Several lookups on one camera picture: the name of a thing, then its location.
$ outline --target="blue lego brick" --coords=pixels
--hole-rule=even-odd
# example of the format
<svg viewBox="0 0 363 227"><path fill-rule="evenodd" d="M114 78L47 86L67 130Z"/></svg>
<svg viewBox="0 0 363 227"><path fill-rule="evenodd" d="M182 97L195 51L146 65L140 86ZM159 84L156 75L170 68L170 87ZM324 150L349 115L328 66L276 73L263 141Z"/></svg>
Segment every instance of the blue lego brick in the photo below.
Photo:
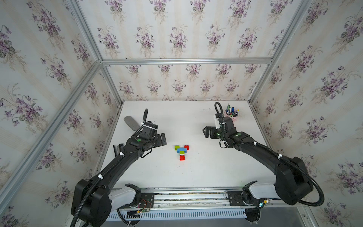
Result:
<svg viewBox="0 0 363 227"><path fill-rule="evenodd" d="M179 153L179 151L184 151L186 153L187 149L186 148L178 148L177 151L178 151L178 153Z"/></svg>

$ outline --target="floral wallpaper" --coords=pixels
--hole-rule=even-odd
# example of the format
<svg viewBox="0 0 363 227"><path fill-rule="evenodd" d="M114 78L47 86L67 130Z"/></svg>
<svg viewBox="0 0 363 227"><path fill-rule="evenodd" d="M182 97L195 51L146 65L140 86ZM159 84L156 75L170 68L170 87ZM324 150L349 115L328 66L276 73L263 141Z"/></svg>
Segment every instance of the floral wallpaper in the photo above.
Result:
<svg viewBox="0 0 363 227"><path fill-rule="evenodd" d="M270 57L300 2L89 0L79 4L107 59ZM311 8L307 30L326 13L326 2Z"/></svg>
<svg viewBox="0 0 363 227"><path fill-rule="evenodd" d="M248 100L265 64L112 65L127 101Z"/></svg>
<svg viewBox="0 0 363 227"><path fill-rule="evenodd" d="M89 96L90 86L92 93L96 94L92 97L99 98L98 103ZM24 227L58 226L71 217L74 187L80 179L89 179L94 174L117 110L100 73L93 78L90 86L13 198L10 204L13 208L2 215L0 226L8 226L8 221L13 223L12 226L17 226L15 222L23 222ZM0 171L2 176L7 174L6 169ZM29 209L34 204L37 209ZM39 214L50 219L37 218Z"/></svg>
<svg viewBox="0 0 363 227"><path fill-rule="evenodd" d="M272 147L300 157L322 187L325 203L311 208L322 227L361 226L362 11L361 1L312 1L252 105Z"/></svg>
<svg viewBox="0 0 363 227"><path fill-rule="evenodd" d="M94 59L66 1L3 0L0 21L1 189ZM65 225L74 186L94 169L116 109L97 74L1 214L0 226Z"/></svg>

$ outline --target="lego blocks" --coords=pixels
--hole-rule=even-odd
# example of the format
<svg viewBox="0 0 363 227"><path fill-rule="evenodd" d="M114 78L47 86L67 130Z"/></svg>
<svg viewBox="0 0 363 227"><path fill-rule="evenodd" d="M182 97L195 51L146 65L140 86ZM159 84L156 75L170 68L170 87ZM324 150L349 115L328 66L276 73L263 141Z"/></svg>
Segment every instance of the lego blocks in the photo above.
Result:
<svg viewBox="0 0 363 227"><path fill-rule="evenodd" d="M179 153L180 161L184 161L185 160L185 154L189 150L189 145L184 145L184 148L180 148L179 145L175 145L174 149Z"/></svg>

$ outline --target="metal grille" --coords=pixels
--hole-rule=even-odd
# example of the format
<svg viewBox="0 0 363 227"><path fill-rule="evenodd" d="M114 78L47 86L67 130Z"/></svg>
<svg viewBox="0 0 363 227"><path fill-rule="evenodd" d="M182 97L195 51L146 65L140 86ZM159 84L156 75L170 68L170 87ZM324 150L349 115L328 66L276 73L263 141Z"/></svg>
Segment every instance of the metal grille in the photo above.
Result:
<svg viewBox="0 0 363 227"><path fill-rule="evenodd" d="M214 219L214 218L246 218L245 209L190 209L190 210L151 210L140 215L140 218L126 218L126 211L121 211L125 220L181 220L181 219ZM106 221L121 220L116 211L110 213Z"/></svg>

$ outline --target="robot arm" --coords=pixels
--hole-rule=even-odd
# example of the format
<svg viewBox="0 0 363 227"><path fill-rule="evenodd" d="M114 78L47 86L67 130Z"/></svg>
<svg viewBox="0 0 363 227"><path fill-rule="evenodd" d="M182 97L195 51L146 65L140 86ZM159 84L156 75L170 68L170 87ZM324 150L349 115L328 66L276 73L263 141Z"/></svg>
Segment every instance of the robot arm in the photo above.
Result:
<svg viewBox="0 0 363 227"><path fill-rule="evenodd" d="M301 159L297 157L289 158L278 154L270 148L256 142L247 133L242 131L237 132L232 119L229 117L224 118L222 116L222 107L220 106L222 113L219 113L216 107L217 105L220 106L220 104L218 102L215 103L217 111L215 115L216 127L207 126L203 129L206 138L220 139L226 147L235 148L252 156L271 170L276 175L276 182L274 183L276 194L285 203L294 205L300 202L309 206L320 206L323 204L324 194L315 180L307 173L305 164ZM316 203L302 201L301 199L303 197L312 192L313 185L318 190L319 201ZM271 188L271 186L268 184L257 185L251 183L248 187L248 193L255 199L275 198L270 197L273 195L271 191L261 189L261 187Z"/></svg>
<svg viewBox="0 0 363 227"><path fill-rule="evenodd" d="M111 211L126 204L139 204L141 189L135 185L127 184L120 190L111 190L132 163L140 157L145 157L143 154L146 151L167 144L165 134L158 134L158 126L151 121L146 122L146 117L147 109L141 128L127 140L122 152L110 164L89 181L82 179L77 183L71 208L71 214L74 216L71 227L78 218L93 227L99 227Z"/></svg>

